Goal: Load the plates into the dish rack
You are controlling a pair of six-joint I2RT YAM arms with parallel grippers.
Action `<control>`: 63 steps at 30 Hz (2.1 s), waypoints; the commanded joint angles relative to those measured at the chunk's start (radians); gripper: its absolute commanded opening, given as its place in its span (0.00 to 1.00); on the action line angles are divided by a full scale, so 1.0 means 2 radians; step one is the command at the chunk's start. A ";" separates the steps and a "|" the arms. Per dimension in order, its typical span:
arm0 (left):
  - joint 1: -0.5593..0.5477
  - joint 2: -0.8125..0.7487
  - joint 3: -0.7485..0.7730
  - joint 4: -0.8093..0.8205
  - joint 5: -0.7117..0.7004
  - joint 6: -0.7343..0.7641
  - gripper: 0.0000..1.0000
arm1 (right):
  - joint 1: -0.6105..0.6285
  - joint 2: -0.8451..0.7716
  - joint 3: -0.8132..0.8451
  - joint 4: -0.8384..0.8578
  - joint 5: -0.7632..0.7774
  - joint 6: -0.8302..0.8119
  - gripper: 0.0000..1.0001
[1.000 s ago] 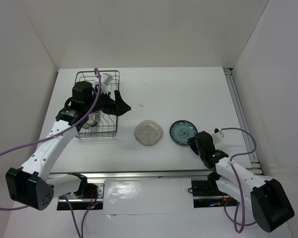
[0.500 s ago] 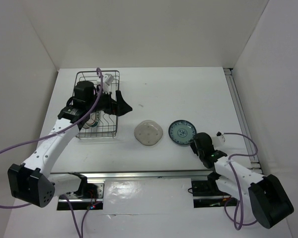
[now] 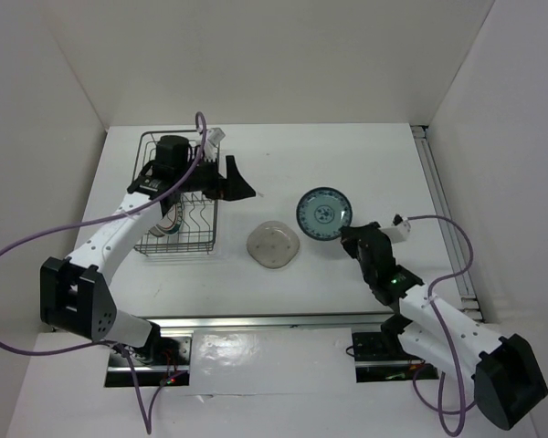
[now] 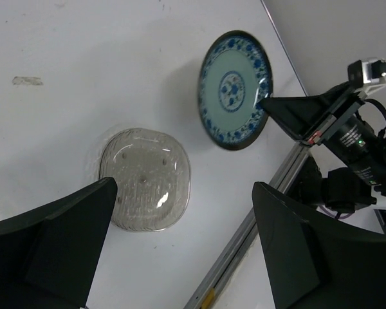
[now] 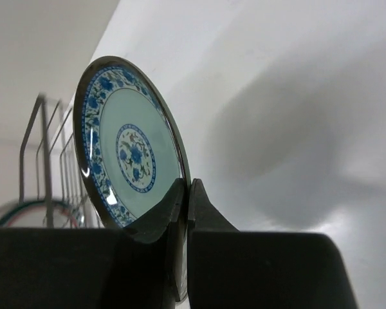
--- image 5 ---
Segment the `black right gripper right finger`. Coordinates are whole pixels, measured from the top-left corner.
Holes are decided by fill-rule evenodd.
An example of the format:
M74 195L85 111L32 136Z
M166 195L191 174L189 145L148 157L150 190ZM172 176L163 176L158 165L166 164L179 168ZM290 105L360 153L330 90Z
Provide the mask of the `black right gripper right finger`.
M191 308L356 308L335 243L312 232L237 230L195 179L188 203Z

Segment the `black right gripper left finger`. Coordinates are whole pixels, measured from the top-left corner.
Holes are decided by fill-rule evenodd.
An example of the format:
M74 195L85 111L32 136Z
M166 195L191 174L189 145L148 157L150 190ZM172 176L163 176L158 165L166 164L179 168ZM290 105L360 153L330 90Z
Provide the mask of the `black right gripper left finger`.
M0 228L0 308L174 308L185 182L119 229Z

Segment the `green red rimmed white plate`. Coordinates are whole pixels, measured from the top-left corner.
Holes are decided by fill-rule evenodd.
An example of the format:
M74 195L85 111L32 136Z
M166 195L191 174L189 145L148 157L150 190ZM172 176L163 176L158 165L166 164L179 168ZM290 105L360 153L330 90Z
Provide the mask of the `green red rimmed white plate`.
M80 207L70 206L62 200L53 201L53 225L55 228L84 227L84 214ZM10 201L0 206L0 227L47 227L47 206L44 199L24 202Z

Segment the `blue white patterned plate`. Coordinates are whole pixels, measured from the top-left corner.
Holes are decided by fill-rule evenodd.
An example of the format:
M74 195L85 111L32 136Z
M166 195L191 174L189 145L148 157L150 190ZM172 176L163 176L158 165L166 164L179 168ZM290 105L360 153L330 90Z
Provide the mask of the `blue white patterned plate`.
M183 298L190 185L183 142L158 90L131 62L103 56L73 106L80 175L112 246L104 308L174 308Z

